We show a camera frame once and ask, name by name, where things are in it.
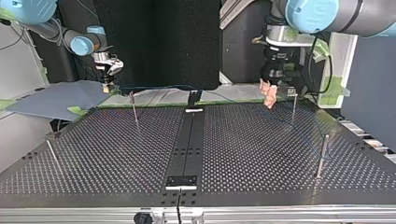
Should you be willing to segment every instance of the black optical breadboard table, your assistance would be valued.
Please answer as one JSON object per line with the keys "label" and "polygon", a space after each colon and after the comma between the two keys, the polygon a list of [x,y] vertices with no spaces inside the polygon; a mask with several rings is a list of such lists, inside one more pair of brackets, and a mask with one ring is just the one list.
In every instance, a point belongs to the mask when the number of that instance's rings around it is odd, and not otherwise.
{"label": "black optical breadboard table", "polygon": [[396,165],[312,105],[203,110],[94,109],[0,174],[0,208],[396,204]]}

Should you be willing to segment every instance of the white wall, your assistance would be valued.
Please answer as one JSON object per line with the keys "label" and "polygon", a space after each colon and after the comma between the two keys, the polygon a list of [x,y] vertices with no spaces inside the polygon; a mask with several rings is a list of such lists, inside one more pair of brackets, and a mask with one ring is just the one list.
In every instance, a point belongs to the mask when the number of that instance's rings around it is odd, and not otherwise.
{"label": "white wall", "polygon": [[[0,48],[18,40],[9,27],[0,24]],[[48,81],[41,76],[41,62],[23,41],[0,50],[0,99],[18,99]],[[44,142],[50,120],[0,111],[0,172]]]}
{"label": "white wall", "polygon": [[[21,31],[19,26],[14,27],[18,32]],[[18,38],[11,28],[0,24],[0,48],[14,43]],[[40,61],[34,56],[33,50],[20,41],[0,51],[0,99],[14,98],[46,86],[40,73]]]}

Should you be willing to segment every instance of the metal pin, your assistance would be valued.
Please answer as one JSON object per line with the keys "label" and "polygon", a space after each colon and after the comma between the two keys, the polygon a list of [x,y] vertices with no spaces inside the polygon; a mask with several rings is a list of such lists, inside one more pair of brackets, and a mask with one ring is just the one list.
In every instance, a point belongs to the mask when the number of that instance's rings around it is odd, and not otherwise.
{"label": "metal pin", "polygon": [[324,157],[326,156],[327,146],[329,145],[330,136],[328,134],[324,135],[322,150],[320,153],[320,161],[318,165],[317,179],[321,178],[321,173],[323,169]]}
{"label": "metal pin", "polygon": [[55,154],[55,151],[53,150],[52,143],[48,139],[46,140],[46,142],[47,142],[47,145],[49,146],[49,150],[50,150],[50,153],[52,154],[53,159],[55,159],[56,162],[58,162],[58,158],[56,158],[56,154]]}
{"label": "metal pin", "polygon": [[298,101],[298,94],[294,95],[294,105],[293,105],[293,115],[292,115],[292,123],[294,124],[294,118],[296,115],[296,107],[297,107],[297,101]]}
{"label": "metal pin", "polygon": [[132,107],[134,108],[134,121],[136,121],[136,124],[138,125],[139,121],[137,120],[137,113],[136,113],[136,106],[135,106],[134,92],[133,91],[131,91],[130,97],[131,97]]}

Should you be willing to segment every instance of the white panel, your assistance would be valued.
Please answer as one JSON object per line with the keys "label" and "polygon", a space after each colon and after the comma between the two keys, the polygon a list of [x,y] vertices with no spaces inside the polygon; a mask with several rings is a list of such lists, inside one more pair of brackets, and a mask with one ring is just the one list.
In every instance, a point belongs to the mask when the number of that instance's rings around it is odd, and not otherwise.
{"label": "white panel", "polygon": [[[342,87],[347,87],[349,79],[350,68],[352,66],[353,58],[355,56],[355,49],[358,42],[356,35],[344,35],[332,33],[330,40],[330,52],[332,55],[333,74],[335,77],[342,77]],[[324,75],[330,76],[329,62],[326,63]],[[322,80],[321,89],[323,90],[327,83]],[[319,105],[321,108],[341,108],[344,101],[344,96],[338,97],[337,105]]]}
{"label": "white panel", "polygon": [[0,112],[0,173],[44,142],[50,119]]}
{"label": "white panel", "polygon": [[[0,48],[18,40],[10,27],[0,25]],[[0,51],[0,99],[11,99],[46,85],[40,74],[40,64],[33,48],[20,41]]]}

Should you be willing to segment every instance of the pink object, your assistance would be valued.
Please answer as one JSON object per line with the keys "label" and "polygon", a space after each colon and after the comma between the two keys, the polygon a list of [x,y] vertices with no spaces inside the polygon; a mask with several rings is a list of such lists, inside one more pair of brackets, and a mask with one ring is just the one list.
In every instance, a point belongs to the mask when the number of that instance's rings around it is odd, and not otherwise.
{"label": "pink object", "polygon": [[260,90],[265,96],[264,104],[271,109],[276,103],[277,86],[271,86],[271,83],[260,79]]}

